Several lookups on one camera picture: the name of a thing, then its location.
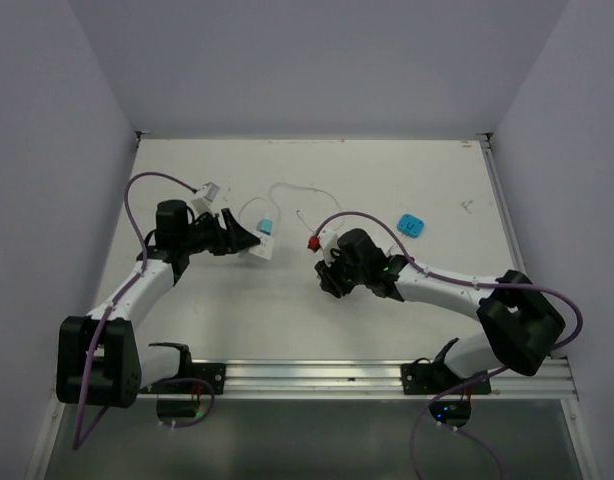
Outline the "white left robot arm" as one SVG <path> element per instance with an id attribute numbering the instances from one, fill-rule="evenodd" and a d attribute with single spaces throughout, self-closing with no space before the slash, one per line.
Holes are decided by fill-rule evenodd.
<path id="1" fill-rule="evenodd" d="M 260 244 L 227 208 L 196 219 L 183 200 L 158 204 L 154 243 L 137 257 L 129 277 L 101 305 L 61 324 L 56 394 L 65 404 L 127 408 L 140 390 L 162 383 L 172 392 L 195 379 L 187 345 L 155 342 L 141 352 L 135 334 L 154 305 L 181 279 L 193 255 L 238 254 Z"/>

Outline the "teal usb charger plug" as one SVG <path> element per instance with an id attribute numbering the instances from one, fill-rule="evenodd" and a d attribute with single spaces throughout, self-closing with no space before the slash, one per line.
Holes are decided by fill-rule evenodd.
<path id="1" fill-rule="evenodd" d="M 274 233 L 274 221 L 269 216 L 265 216 L 258 221 L 256 230 L 264 235 L 272 236 Z"/>

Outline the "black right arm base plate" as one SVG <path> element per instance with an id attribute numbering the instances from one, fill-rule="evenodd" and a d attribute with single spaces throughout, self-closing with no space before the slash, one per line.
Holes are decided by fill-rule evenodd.
<path id="1" fill-rule="evenodd" d="M 405 395 L 424 395 L 431 398 L 463 383 L 448 368 L 429 359 L 421 358 L 400 366 L 401 383 Z M 471 418 L 473 395 L 488 395 L 492 392 L 489 380 L 474 383 L 454 395 L 457 400 L 440 399 L 428 406 L 431 417 L 441 424 L 461 428 Z"/>

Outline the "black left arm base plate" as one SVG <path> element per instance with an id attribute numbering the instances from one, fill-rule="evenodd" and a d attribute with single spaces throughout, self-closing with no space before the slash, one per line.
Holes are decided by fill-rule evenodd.
<path id="1" fill-rule="evenodd" d="M 212 395 L 222 395 L 226 380 L 223 363 L 193 363 L 183 380 L 161 380 L 143 387 L 140 395 L 156 399 L 158 419 L 171 425 L 192 423 L 203 417 L 204 400 L 212 404 Z"/>

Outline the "blue plug adapter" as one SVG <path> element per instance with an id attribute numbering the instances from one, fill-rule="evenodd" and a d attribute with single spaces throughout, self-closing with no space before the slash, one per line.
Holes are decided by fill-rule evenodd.
<path id="1" fill-rule="evenodd" d="M 409 238 L 418 238 L 424 227 L 424 222 L 411 214 L 402 215 L 396 225 L 397 230 Z"/>

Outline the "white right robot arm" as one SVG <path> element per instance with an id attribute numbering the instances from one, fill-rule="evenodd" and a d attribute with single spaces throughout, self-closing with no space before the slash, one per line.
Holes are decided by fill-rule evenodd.
<path id="1" fill-rule="evenodd" d="M 449 340 L 431 360 L 401 367 L 407 394 L 455 392 L 470 382 L 478 393 L 491 388 L 487 372 L 506 368 L 531 377 L 554 349 L 565 321 L 522 273 L 501 277 L 451 277 L 413 266 L 403 254 L 387 254 L 362 229 L 343 235 L 322 232 L 308 248 L 322 255 L 315 265 L 320 288 L 336 298 L 363 286 L 380 298 L 423 303 L 478 322 L 480 331 Z"/>

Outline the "white cube socket adapter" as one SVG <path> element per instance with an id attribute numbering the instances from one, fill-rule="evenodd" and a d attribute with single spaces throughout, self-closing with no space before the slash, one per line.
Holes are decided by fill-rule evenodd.
<path id="1" fill-rule="evenodd" d="M 273 256 L 275 240 L 272 236 L 262 232 L 257 232 L 259 243 L 239 254 L 242 258 L 257 258 L 260 260 L 270 261 Z"/>

